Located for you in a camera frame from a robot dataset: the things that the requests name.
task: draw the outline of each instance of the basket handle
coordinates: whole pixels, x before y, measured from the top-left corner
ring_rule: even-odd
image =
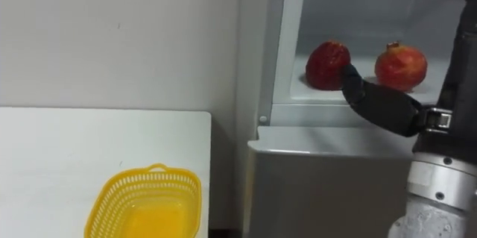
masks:
[[[169,168],[162,164],[162,163],[155,163],[147,168],[145,168],[145,171],[146,172],[152,172],[152,171],[155,171],[155,169],[158,169],[157,171],[163,171],[163,172],[167,172],[169,170]]]

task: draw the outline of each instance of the refrigerator door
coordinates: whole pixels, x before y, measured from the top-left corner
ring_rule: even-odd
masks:
[[[259,127],[245,236],[386,237],[404,215],[414,141],[376,128]]]

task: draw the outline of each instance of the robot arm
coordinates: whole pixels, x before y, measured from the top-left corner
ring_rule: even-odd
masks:
[[[463,238],[477,190],[477,0],[466,0],[435,106],[342,72],[342,92],[366,120],[395,134],[418,134],[408,175],[406,214],[391,238]]]

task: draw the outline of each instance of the plastic basket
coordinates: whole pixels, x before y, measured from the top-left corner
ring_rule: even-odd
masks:
[[[200,180],[154,164],[112,177],[102,189],[85,238],[194,238],[200,225]]]

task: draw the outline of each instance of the red pomegranate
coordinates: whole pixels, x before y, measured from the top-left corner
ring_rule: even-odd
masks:
[[[306,81],[319,90],[340,90],[341,69],[351,61],[348,48],[334,40],[316,48],[308,59],[305,69]]]
[[[426,57],[416,48],[389,43],[386,51],[379,55],[374,73],[381,85],[411,92],[426,78]]]

